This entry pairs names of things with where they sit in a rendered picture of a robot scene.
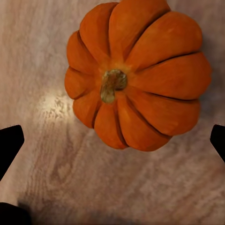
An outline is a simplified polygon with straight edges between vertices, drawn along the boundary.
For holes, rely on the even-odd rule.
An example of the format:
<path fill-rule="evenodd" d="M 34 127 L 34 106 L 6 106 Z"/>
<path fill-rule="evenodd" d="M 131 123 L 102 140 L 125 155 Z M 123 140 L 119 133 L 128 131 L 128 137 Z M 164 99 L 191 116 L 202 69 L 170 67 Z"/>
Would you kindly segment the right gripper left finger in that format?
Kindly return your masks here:
<path fill-rule="evenodd" d="M 21 125 L 0 130 L 0 181 L 24 144 Z"/>

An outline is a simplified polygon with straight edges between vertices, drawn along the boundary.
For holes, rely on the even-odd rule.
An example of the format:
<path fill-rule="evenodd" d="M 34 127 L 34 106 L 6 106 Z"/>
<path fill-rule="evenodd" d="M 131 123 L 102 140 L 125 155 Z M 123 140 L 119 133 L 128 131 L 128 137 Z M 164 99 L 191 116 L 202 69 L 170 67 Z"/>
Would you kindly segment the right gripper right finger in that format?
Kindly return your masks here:
<path fill-rule="evenodd" d="M 214 125 L 210 141 L 225 162 L 225 127 L 220 125 Z"/>

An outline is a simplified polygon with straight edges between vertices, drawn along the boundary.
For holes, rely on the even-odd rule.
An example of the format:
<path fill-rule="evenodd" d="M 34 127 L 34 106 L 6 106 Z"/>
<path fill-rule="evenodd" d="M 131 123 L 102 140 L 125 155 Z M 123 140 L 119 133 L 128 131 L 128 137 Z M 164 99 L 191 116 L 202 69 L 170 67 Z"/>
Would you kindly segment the pumpkin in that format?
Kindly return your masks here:
<path fill-rule="evenodd" d="M 166 0 L 97 5 L 67 44 L 75 116 L 117 150 L 155 151 L 193 130 L 212 81 L 202 42 L 197 22 Z"/>

